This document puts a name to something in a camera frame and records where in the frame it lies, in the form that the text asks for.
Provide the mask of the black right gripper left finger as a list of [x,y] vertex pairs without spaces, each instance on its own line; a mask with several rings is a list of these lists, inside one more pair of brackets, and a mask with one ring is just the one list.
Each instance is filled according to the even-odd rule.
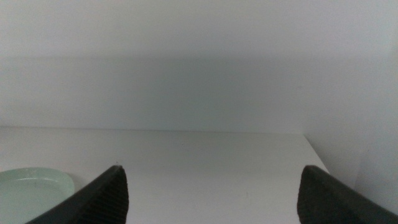
[[77,193],[30,221],[33,224],[125,224],[129,210],[127,177],[112,166]]

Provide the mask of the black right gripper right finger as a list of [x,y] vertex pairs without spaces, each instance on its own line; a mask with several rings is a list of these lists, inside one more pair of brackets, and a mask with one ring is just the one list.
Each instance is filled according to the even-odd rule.
[[397,224],[396,214],[314,165],[302,171],[297,213],[300,223]]

